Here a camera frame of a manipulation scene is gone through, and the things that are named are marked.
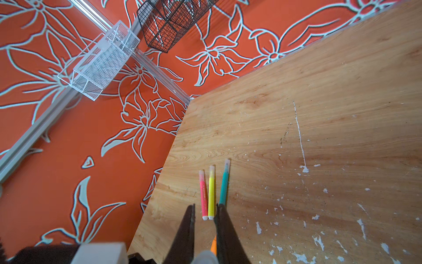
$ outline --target black wire basket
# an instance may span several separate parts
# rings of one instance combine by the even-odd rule
[[[218,0],[146,0],[138,19],[148,47],[167,53]]]

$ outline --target white wire basket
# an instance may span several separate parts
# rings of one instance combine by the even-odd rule
[[[101,36],[100,41],[89,48]],[[95,101],[116,77],[138,44],[139,38],[119,21],[105,35],[100,34],[86,46],[58,76],[73,89]],[[63,74],[80,57],[73,72]]]

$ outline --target marker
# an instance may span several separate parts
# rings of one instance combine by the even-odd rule
[[[223,180],[221,182],[220,203],[226,205],[227,199],[227,185],[229,183],[230,160],[224,163]]]
[[[205,177],[203,170],[199,171],[199,186],[201,188],[202,219],[208,220],[207,191],[205,188]]]
[[[217,256],[217,236],[215,236],[214,240],[211,244],[211,250],[210,250],[215,256]]]
[[[215,176],[214,176],[215,168],[214,166],[210,166],[210,184],[208,187],[208,219],[214,219],[214,186],[215,186]]]

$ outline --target teal marker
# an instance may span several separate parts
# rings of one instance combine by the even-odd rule
[[[226,205],[227,185],[229,184],[230,160],[224,163],[223,181],[221,182],[220,203]]]

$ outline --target wooden tabletop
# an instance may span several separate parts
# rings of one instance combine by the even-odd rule
[[[160,263],[193,203],[209,249],[198,170],[216,166],[218,201],[230,158],[252,263],[422,263],[421,25],[405,1],[194,99],[128,253]]]

